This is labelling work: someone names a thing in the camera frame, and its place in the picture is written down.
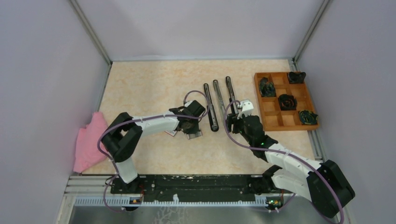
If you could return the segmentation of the red white staple box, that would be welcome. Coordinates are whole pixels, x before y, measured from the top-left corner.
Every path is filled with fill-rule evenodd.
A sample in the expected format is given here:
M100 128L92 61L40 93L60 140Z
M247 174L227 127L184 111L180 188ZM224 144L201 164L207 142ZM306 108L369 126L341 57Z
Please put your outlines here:
M165 132L172 137L175 137L175 135L177 134L177 131L165 131Z

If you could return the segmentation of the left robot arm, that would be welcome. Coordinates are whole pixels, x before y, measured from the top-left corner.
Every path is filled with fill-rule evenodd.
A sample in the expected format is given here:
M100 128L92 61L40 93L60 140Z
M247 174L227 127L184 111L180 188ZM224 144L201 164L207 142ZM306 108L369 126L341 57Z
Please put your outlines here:
M132 117L127 112L120 113L99 138L98 145L103 145L109 153L116 174L122 179L122 188L134 193L140 187L132 155L142 137L161 132L198 134L199 120L205 113L206 109L196 100L151 117Z

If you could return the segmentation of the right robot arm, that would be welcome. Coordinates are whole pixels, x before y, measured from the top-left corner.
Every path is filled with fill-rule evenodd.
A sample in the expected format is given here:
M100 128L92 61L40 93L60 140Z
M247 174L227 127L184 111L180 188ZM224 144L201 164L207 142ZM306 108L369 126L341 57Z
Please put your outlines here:
M263 173L268 192L285 189L310 201L326 218L333 218L355 198L355 191L340 167L332 160L318 162L300 156L265 134L258 116L228 114L228 133L240 134L245 147L272 166Z

